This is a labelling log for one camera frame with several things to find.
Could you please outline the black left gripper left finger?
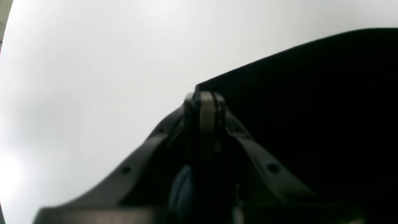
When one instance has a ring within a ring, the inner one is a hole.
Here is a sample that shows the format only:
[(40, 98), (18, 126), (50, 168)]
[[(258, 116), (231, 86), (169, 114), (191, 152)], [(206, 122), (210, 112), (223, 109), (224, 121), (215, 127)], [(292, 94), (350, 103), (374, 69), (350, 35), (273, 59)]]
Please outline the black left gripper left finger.
[(35, 224), (166, 224), (170, 193), (186, 164), (193, 93), (144, 143), (94, 188), (58, 207), (42, 208)]

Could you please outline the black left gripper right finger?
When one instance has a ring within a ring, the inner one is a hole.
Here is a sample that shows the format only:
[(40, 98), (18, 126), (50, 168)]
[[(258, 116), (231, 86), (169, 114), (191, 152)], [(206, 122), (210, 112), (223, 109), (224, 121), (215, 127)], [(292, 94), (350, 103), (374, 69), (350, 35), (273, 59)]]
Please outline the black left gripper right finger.
[(199, 92), (199, 201), (219, 224), (364, 223), (359, 206), (320, 198), (210, 91)]

